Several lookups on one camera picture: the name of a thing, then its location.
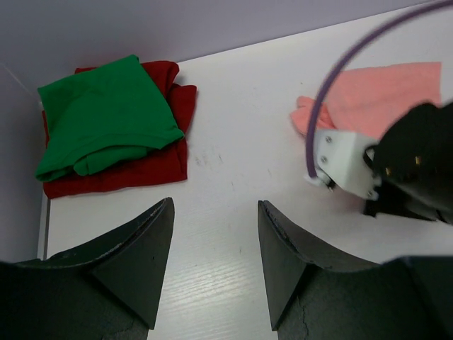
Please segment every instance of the folded clothing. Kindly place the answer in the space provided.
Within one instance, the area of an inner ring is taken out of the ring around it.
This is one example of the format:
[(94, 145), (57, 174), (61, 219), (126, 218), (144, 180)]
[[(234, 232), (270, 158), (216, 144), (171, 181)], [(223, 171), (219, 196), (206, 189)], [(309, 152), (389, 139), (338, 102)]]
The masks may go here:
[(41, 181), (95, 174), (184, 136), (162, 93), (134, 55), (38, 89), (50, 141)]
[[(178, 65), (174, 62), (146, 62), (142, 66), (166, 98), (178, 127), (186, 133), (195, 110), (197, 88), (193, 85), (173, 84), (179, 72)], [(91, 69), (93, 68), (77, 69), (76, 73)], [(52, 182), (44, 182), (44, 192), (48, 198), (58, 198), (184, 181), (187, 179), (187, 157), (187, 143), (183, 138), (161, 150), (150, 152), (143, 159), (122, 162), (97, 174), (70, 174)]]
[[(360, 132), (379, 139), (410, 108), (440, 104), (440, 62), (416, 62), (342, 72), (321, 107), (318, 128)], [(306, 134), (314, 101), (297, 99), (291, 119)]]

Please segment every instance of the green cloth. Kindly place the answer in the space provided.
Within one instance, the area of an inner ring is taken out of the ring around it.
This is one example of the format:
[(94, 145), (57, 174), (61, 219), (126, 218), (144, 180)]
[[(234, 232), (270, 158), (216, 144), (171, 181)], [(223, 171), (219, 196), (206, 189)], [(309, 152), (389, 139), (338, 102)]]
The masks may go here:
[(184, 137), (162, 93), (134, 55), (38, 89), (50, 141), (40, 181), (89, 175)]

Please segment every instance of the gray wall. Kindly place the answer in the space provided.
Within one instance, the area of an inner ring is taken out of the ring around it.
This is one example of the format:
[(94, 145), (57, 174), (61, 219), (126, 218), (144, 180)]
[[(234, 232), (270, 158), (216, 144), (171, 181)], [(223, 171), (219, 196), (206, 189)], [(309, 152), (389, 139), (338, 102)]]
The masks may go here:
[(0, 65), (0, 259), (34, 259), (42, 186), (33, 173), (44, 151), (38, 102)]
[(3, 0), (0, 61), (30, 88), (135, 53), (181, 61), (426, 0)]
[[(426, 0), (2, 0), (0, 62), (33, 91), (134, 53), (186, 60)], [(42, 155), (35, 103), (0, 68), (0, 259), (34, 257)]]

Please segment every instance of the stack of clothes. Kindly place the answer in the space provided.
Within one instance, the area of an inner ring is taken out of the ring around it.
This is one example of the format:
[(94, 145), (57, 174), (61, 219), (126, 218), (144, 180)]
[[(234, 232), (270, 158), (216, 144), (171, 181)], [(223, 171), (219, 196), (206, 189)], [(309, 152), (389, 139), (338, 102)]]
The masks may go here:
[(132, 55), (38, 89), (47, 150), (35, 175), (46, 195), (186, 180), (197, 88), (173, 84), (178, 71)]

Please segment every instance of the scratch mark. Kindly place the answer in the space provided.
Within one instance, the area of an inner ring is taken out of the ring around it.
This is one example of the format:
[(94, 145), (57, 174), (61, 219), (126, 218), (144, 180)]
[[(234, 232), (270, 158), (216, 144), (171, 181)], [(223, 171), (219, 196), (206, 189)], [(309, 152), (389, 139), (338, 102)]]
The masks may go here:
[(305, 336), (305, 338), (308, 339), (309, 336), (310, 336), (310, 333), (309, 333), (309, 325), (306, 324), (306, 320), (305, 320), (305, 306), (300, 305), (300, 301), (299, 301), (299, 306), (300, 306), (301, 309), (302, 309), (302, 324), (305, 326), (305, 329), (306, 329), (306, 336)]
[(203, 154), (202, 158), (203, 158), (203, 163), (205, 163), (205, 165), (208, 165), (209, 164), (209, 159), (207, 158), (207, 154)]
[(133, 328), (133, 326), (134, 326), (134, 320), (132, 320), (132, 323), (129, 326), (127, 326), (125, 329), (122, 329), (120, 331), (116, 331), (115, 333), (112, 333), (112, 334), (106, 334), (105, 336), (102, 337), (101, 340), (114, 339), (114, 338), (121, 339), (121, 338), (124, 337), (124, 335), (120, 335), (120, 334), (131, 330), (131, 328)]

